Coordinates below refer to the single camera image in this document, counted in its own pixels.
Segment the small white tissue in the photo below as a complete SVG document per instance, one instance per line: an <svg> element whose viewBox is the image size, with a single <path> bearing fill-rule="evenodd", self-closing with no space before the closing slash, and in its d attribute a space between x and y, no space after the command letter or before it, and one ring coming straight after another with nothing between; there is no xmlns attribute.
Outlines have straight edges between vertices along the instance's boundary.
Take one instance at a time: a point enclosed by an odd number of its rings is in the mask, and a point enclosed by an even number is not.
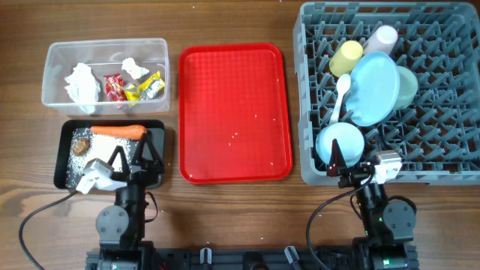
<svg viewBox="0 0 480 270"><path fill-rule="evenodd" d="M149 73L149 69L137 65L133 58L124 59L121 69L126 71L134 80L138 80Z"/></svg>

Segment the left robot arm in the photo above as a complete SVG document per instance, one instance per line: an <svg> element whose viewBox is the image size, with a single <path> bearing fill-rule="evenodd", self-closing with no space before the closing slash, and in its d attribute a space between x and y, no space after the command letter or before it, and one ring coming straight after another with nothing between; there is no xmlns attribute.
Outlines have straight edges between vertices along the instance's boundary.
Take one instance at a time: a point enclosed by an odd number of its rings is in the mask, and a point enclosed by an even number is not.
<svg viewBox="0 0 480 270"><path fill-rule="evenodd" d="M96 220L100 236L98 253L88 253L87 269L165 269L161 255L151 241L145 241L145 225L153 220L145 216L147 191L161 174L164 162L157 153L150 133L145 132L131 159L127 162L121 146L113 151L108 164L121 157L122 171L114 172L112 180L123 184L115 190L115 202L103 209Z"/></svg>

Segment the white plastic spoon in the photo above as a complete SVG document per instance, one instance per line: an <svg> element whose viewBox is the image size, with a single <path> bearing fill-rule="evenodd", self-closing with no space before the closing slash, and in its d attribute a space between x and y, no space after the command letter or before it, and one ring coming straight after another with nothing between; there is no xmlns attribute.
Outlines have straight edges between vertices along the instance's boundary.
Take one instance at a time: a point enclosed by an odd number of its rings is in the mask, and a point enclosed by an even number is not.
<svg viewBox="0 0 480 270"><path fill-rule="evenodd" d="M333 113L329 121L330 125L333 125L338 122L343 98L344 98L344 95L350 90L350 86L351 86L350 75L348 73L342 74L338 78L336 83L335 89L337 91L337 100L334 105Z"/></svg>

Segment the light blue plate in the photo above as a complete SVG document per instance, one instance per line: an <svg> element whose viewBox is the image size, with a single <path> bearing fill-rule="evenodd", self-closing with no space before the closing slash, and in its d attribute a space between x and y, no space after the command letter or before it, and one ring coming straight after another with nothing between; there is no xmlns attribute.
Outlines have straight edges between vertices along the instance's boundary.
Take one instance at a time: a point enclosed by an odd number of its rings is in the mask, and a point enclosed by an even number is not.
<svg viewBox="0 0 480 270"><path fill-rule="evenodd" d="M350 77L352 85L345 107L352 112L352 122L362 127L381 122L398 98L398 66L384 52L371 52L359 60Z"/></svg>

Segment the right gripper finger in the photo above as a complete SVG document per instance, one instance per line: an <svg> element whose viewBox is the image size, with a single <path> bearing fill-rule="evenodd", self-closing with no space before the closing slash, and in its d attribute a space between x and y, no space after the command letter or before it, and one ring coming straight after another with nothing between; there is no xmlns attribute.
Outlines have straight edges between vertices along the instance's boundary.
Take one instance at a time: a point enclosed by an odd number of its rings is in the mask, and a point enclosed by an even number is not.
<svg viewBox="0 0 480 270"><path fill-rule="evenodd" d="M381 136L380 134L377 134L375 136L375 145L377 147L377 150L379 152L384 152L384 151L391 151L393 150L393 148L388 144L386 143L385 139L383 138L383 136Z"/></svg>
<svg viewBox="0 0 480 270"><path fill-rule="evenodd" d="M333 139L331 144L331 157L327 166L326 175L329 177L337 177L343 176L346 173L347 165L341 152L341 148L338 144L338 141Z"/></svg>

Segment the brown food piece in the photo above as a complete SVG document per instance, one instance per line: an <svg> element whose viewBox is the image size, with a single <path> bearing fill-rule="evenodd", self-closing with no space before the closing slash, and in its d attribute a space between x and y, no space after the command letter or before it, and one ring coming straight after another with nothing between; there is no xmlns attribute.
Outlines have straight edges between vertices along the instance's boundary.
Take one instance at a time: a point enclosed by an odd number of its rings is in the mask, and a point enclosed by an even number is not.
<svg viewBox="0 0 480 270"><path fill-rule="evenodd" d="M78 139L72 146L72 153L76 156L83 156L90 148L90 141L87 138Z"/></svg>

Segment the yellow snack wrapper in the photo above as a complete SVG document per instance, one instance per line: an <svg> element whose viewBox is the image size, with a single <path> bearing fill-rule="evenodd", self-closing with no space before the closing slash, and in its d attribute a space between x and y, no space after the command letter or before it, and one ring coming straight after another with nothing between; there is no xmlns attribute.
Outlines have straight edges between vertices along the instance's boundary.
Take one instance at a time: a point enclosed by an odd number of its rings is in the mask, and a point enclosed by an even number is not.
<svg viewBox="0 0 480 270"><path fill-rule="evenodd" d="M147 101L155 98L165 85L166 83L161 79L161 72L158 71L140 85L126 85L123 91L128 101Z"/></svg>

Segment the red strawberry candy wrapper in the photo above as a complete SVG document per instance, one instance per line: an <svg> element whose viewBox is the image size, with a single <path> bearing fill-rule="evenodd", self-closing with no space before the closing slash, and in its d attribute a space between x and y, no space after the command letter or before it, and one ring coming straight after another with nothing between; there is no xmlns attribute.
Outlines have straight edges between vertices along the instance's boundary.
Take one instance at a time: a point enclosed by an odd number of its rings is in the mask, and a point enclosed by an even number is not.
<svg viewBox="0 0 480 270"><path fill-rule="evenodd" d="M126 101L127 97L123 90L124 80L119 73L106 75L105 81L106 96L110 101Z"/></svg>

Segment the pink white cup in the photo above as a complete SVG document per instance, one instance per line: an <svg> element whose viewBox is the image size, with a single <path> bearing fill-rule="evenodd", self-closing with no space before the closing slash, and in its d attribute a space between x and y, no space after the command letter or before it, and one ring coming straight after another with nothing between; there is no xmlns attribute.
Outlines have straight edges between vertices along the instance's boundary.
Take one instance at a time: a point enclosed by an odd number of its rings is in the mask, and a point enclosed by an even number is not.
<svg viewBox="0 0 480 270"><path fill-rule="evenodd" d="M398 41L398 32L390 25L380 26L365 42L363 55L382 52L390 55Z"/></svg>

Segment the large white tissue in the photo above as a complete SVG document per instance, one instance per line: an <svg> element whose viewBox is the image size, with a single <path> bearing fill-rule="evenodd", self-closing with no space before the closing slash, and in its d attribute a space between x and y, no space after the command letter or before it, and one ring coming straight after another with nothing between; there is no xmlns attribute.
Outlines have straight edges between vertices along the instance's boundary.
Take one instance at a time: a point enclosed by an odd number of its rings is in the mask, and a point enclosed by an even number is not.
<svg viewBox="0 0 480 270"><path fill-rule="evenodd" d="M64 80L67 83L64 88L70 99L75 103L85 104L80 107L82 111L89 115L93 114L94 103L98 102L101 87L93 76L92 69L87 64L78 63L73 68L72 74L66 76Z"/></svg>

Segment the yellow plastic cup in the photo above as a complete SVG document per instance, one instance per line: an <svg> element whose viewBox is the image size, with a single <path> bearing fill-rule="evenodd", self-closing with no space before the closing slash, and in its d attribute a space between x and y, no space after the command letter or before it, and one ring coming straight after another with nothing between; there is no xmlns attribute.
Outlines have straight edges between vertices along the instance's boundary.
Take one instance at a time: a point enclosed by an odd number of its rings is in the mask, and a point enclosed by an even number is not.
<svg viewBox="0 0 480 270"><path fill-rule="evenodd" d="M356 40L348 40L333 55L329 70L335 77L349 74L363 56L363 46Z"/></svg>

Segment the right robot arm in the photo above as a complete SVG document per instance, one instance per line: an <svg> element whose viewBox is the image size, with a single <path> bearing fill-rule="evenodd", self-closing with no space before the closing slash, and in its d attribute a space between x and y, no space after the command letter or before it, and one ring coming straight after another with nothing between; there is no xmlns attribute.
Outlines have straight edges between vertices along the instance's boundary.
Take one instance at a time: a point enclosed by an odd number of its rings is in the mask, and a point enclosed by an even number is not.
<svg viewBox="0 0 480 270"><path fill-rule="evenodd" d="M336 139L332 140L327 175L338 176L340 188L355 188L365 236L354 238L351 247L335 247L328 261L336 269L418 269L413 240L417 208L404 196L387 196L384 184L402 167L394 150L379 151L376 160L360 167L347 167Z"/></svg>

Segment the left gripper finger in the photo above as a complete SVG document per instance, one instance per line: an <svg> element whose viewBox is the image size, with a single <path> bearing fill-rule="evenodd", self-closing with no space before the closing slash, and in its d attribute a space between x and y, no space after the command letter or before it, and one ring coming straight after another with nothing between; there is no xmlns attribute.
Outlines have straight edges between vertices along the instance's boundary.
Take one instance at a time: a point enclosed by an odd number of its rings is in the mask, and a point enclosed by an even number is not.
<svg viewBox="0 0 480 270"><path fill-rule="evenodd" d="M158 154L150 133L144 133L141 136L132 157L131 165L146 171L164 171L163 159Z"/></svg>
<svg viewBox="0 0 480 270"><path fill-rule="evenodd" d="M117 157L117 155L120 155L120 159L121 159L121 173L125 174L125 175L129 175L131 173L131 171L130 171L129 163L128 163L126 155L125 155L125 151L124 151L122 146L117 145L115 147L115 149L114 149L113 153L111 154L111 156L109 157L109 160L107 161L107 163L110 166L112 166L113 162L115 161L115 159Z"/></svg>

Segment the orange carrot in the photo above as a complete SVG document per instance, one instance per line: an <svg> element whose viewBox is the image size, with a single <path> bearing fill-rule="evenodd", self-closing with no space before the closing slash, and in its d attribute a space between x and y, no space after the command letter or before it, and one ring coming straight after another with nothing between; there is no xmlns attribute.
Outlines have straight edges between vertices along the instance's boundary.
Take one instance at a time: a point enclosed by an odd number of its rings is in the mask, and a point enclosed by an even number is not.
<svg viewBox="0 0 480 270"><path fill-rule="evenodd" d="M142 135L147 133L147 129L138 124L128 126L92 126L90 131L94 134L129 140L140 140Z"/></svg>

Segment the light blue bowl with rice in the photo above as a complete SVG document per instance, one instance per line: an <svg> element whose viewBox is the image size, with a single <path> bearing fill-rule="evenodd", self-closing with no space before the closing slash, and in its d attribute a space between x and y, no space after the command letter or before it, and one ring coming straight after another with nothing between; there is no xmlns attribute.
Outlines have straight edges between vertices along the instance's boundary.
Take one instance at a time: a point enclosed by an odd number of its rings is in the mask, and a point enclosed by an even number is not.
<svg viewBox="0 0 480 270"><path fill-rule="evenodd" d="M325 164L330 161L333 140L337 140L347 167L353 167L360 161L365 140L357 127L350 123L338 122L320 131L316 138L315 149Z"/></svg>

